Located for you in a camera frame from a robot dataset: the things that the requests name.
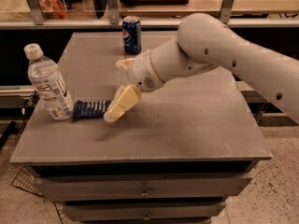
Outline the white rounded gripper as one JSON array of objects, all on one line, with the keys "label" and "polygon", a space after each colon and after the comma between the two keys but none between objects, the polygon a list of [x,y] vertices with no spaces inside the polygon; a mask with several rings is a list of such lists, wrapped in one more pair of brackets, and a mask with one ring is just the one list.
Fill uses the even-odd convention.
[{"label": "white rounded gripper", "polygon": [[158,77],[150,59],[150,50],[146,50],[124,60],[118,60],[115,65],[125,72],[129,81],[134,85],[120,85],[114,99],[104,115],[106,122],[114,122],[135,106],[141,99],[143,92],[160,89],[164,82]]}]

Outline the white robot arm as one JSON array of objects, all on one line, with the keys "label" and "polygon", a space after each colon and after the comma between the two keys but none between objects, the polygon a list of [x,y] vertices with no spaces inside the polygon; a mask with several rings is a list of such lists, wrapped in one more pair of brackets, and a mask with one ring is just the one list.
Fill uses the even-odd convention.
[{"label": "white robot arm", "polygon": [[156,91],[173,78],[217,67],[232,72],[299,122],[299,61],[249,42],[207,14],[186,17],[176,37],[116,65],[130,84],[119,87],[104,115],[107,122],[118,120],[135,106],[143,92]]}]

